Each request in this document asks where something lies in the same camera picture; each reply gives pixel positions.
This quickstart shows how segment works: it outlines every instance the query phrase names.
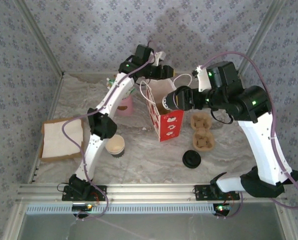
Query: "patterned wallpaper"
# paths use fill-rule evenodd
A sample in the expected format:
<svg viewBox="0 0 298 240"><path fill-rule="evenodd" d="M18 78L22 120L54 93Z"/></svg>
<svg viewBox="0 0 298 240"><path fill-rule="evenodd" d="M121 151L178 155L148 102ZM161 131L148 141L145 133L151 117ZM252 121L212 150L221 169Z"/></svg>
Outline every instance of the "patterned wallpaper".
<svg viewBox="0 0 298 240"><path fill-rule="evenodd" d="M57 82L12 0L0 1L0 238Z"/></svg>
<svg viewBox="0 0 298 240"><path fill-rule="evenodd" d="M191 71L214 53L248 49L269 0L26 0L63 71L118 69L155 41L166 63ZM228 57L239 65L239 57Z"/></svg>
<svg viewBox="0 0 298 240"><path fill-rule="evenodd" d="M298 170L298 0L289 1L265 38L255 57L278 110L277 134L291 167ZM259 84L249 67L248 85ZM298 193L287 190L291 205L298 205ZM298 210L294 211L298 225Z"/></svg>

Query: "pink cup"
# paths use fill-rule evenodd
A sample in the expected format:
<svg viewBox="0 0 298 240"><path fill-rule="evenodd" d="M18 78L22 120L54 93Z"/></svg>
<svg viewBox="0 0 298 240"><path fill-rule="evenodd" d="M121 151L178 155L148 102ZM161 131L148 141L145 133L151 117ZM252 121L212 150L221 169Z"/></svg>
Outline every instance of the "pink cup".
<svg viewBox="0 0 298 240"><path fill-rule="evenodd" d="M121 101L116 113L123 117L131 116L133 114L133 101L131 95Z"/></svg>

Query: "red and white popcorn box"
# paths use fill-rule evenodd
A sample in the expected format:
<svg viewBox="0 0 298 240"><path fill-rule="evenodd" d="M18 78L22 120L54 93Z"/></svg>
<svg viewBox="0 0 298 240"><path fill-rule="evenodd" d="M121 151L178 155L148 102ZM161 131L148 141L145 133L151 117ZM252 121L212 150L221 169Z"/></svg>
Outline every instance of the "red and white popcorn box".
<svg viewBox="0 0 298 240"><path fill-rule="evenodd" d="M146 87L147 101L151 121L159 141L177 137L180 134L184 111L168 111L162 105L162 98L176 89L171 79L151 80Z"/></svg>

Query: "black cup lid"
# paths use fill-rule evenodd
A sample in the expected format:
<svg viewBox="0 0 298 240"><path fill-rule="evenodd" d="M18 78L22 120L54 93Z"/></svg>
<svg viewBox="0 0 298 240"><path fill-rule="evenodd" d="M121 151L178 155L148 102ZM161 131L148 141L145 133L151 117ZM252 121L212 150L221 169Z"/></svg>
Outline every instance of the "black cup lid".
<svg viewBox="0 0 298 240"><path fill-rule="evenodd" d="M190 169L197 168L201 163L201 156L194 150L188 150L182 157L183 164Z"/></svg>

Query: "paper cup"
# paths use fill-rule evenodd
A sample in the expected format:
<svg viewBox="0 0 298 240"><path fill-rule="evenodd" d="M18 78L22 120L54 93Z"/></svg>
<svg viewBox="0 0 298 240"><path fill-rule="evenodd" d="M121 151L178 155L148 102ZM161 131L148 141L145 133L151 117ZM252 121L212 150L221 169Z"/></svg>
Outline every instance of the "paper cup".
<svg viewBox="0 0 298 240"><path fill-rule="evenodd" d="M123 137L116 134L108 140L105 148L113 157L119 158L124 154L124 146L125 143Z"/></svg>

